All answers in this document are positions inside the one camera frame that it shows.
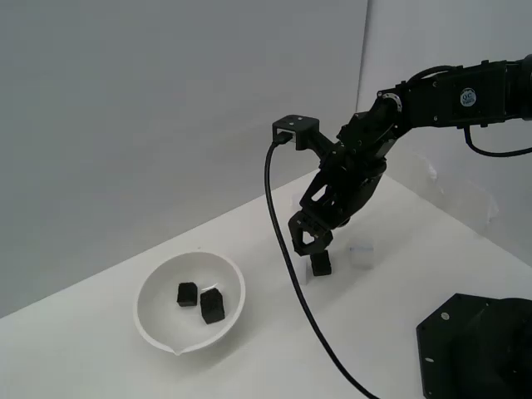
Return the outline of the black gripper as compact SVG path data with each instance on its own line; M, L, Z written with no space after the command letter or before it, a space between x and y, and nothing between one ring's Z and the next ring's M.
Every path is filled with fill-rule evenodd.
M373 154L357 155L351 150L331 150L300 200L301 213L288 222L297 254L324 251L333 241L330 229L347 222L372 197L387 161ZM311 237L309 243L304 234Z

